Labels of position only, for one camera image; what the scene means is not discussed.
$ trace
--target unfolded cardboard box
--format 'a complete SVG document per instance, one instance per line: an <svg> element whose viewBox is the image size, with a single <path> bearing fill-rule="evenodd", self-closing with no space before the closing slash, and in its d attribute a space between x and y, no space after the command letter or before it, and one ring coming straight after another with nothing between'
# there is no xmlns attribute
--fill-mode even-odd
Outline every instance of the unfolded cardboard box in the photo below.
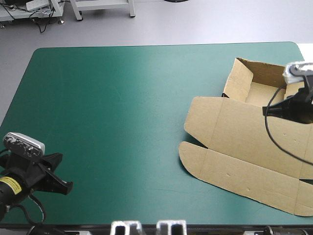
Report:
<svg viewBox="0 0 313 235"><path fill-rule="evenodd" d="M285 81L284 67L236 58L223 97L195 97L185 130L203 143L179 145L180 159L195 177L241 196L301 216L313 215L313 166L279 150L269 139L262 113ZM288 85L273 104L295 94ZM274 139L283 148L313 161L312 125L269 117Z"/></svg>

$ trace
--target white device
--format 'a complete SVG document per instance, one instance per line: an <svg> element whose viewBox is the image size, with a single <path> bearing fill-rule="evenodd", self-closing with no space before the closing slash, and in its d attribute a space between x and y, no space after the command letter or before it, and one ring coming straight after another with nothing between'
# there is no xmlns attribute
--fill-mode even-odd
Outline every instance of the white device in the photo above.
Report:
<svg viewBox="0 0 313 235"><path fill-rule="evenodd" d="M33 11L42 7L49 6L49 0L33 0L26 3L26 9Z"/></svg>
<svg viewBox="0 0 313 235"><path fill-rule="evenodd" d="M296 61L296 62L291 62L288 63L285 66L285 70L283 73L283 76L285 78L285 82L287 84L292 84L292 83L296 83L296 82L302 82L303 81L303 77L302 76L294 76L291 72L290 72L290 68L292 66L295 65L295 69L298 71L313 71L313 62L305 62L305 61Z"/></svg>

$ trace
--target metal bracket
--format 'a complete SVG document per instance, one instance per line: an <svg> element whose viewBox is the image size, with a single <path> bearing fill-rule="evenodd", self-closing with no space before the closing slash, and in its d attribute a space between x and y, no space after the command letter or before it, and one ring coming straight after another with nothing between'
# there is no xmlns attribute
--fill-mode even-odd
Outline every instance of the metal bracket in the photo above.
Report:
<svg viewBox="0 0 313 235"><path fill-rule="evenodd" d="M185 220L160 220L156 224L156 235L187 235Z"/></svg>
<svg viewBox="0 0 313 235"><path fill-rule="evenodd" d="M139 221L113 221L110 235L145 235Z"/></svg>

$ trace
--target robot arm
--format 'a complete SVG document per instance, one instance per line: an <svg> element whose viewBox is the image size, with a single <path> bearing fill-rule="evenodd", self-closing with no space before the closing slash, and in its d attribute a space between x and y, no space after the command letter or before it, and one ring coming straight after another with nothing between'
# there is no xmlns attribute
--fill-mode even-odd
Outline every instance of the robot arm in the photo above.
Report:
<svg viewBox="0 0 313 235"><path fill-rule="evenodd" d="M303 81L304 87L279 103L263 107L263 115L303 124L313 123L313 63L289 63L285 67L283 76L287 84Z"/></svg>

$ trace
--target small hole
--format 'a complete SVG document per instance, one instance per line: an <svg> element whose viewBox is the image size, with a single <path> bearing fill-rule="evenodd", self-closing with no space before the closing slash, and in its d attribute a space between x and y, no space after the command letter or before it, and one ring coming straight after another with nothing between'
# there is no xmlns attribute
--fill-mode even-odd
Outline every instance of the small hole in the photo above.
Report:
<svg viewBox="0 0 313 235"><path fill-rule="evenodd" d="M182 225L181 224L172 225L172 235L182 235Z"/></svg>
<svg viewBox="0 0 313 235"><path fill-rule="evenodd" d="M115 228L116 235L124 235L125 234L125 226L117 226Z"/></svg>

